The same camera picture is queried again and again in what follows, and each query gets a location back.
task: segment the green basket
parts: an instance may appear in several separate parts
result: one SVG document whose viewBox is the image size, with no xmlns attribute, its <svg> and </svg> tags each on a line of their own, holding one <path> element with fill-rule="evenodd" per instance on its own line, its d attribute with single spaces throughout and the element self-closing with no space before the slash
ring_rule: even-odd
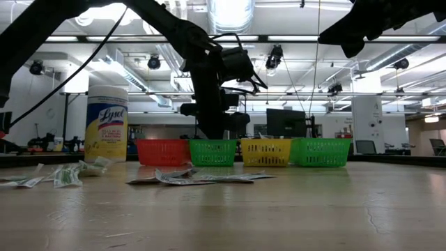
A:
<svg viewBox="0 0 446 251">
<path fill-rule="evenodd" d="M 290 162 L 303 167 L 343 167 L 351 139 L 293 139 Z"/>
<path fill-rule="evenodd" d="M 192 164 L 198 167 L 231 167 L 237 140 L 193 139 L 189 141 Z"/>
</svg>

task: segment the chair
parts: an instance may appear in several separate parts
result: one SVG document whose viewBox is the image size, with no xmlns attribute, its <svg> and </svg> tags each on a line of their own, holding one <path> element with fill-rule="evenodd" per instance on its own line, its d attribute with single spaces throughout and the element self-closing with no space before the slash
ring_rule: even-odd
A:
<svg viewBox="0 0 446 251">
<path fill-rule="evenodd" d="M 429 139 L 435 156 L 446 156 L 446 146 L 442 139 Z"/>
<path fill-rule="evenodd" d="M 356 151 L 361 154 L 376 154 L 373 140 L 356 140 Z"/>
</svg>

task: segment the white column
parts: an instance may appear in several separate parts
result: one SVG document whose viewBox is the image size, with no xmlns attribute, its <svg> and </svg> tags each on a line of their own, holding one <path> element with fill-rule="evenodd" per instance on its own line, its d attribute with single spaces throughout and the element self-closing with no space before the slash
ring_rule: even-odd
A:
<svg viewBox="0 0 446 251">
<path fill-rule="evenodd" d="M 381 93 L 378 73 L 367 73 L 365 78 L 352 79 L 356 93 Z M 380 96 L 355 96 L 352 98 L 353 139 L 373 140 L 377 153 L 384 153 L 383 106 Z"/>
</svg>

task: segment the table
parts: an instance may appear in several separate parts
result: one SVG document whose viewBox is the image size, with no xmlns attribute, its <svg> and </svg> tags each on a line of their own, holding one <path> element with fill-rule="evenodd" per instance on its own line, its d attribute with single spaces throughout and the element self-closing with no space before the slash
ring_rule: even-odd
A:
<svg viewBox="0 0 446 251">
<path fill-rule="evenodd" d="M 47 173 L 51 166 L 44 167 Z M 266 170 L 255 184 L 131 186 L 115 164 L 81 188 L 0 190 L 2 250 L 444 250 L 446 171 L 369 162 Z M 2 169 L 0 176 L 32 168 Z"/>
</svg>

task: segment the lysol wipes container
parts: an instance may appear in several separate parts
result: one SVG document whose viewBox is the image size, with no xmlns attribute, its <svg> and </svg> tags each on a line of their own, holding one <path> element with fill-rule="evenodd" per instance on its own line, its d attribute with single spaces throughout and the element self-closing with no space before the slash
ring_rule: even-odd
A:
<svg viewBox="0 0 446 251">
<path fill-rule="evenodd" d="M 85 162 L 127 156 L 128 92 L 114 86 L 92 86 L 86 112 Z"/>
</svg>

